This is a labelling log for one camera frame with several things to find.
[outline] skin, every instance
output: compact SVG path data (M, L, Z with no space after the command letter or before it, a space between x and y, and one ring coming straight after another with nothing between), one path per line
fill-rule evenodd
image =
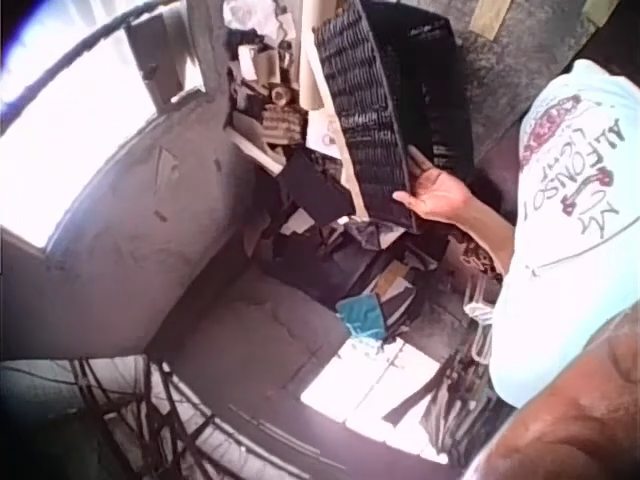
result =
M507 272L513 228L416 149L412 193L394 198L472 235ZM640 478L640 310L596 332L583 352L485 446L465 480Z

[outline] sunlight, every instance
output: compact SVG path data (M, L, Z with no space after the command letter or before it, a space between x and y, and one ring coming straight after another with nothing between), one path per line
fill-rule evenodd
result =
M361 435L431 461L447 463L447 456L434 451L420 426L428 397L396 428L382 420L385 413L422 386L438 367L437 362L402 340L373 355L363 352L358 342L350 339L303 392L301 400Z

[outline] white t-shirt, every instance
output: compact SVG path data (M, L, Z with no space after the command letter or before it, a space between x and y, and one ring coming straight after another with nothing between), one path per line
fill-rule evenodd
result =
M640 90L576 61L525 117L520 162L515 254L489 365L516 407L640 297Z

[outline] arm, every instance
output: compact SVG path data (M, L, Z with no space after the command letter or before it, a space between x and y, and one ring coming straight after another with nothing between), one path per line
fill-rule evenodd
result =
M501 274L509 271L513 257L514 228L490 207L471 197L453 223L484 248Z
M544 478L592 478L576 475L581 468L606 472L604 478L633 478L625 475L637 472L638 304L597 332L583 352L514 415L464 478L528 478L531 465L555 474Z

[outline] blue cloth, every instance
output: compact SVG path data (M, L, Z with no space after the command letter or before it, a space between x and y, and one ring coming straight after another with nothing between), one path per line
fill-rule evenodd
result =
M352 336L378 341L384 339L384 315L375 293L345 298L338 302L336 310Z

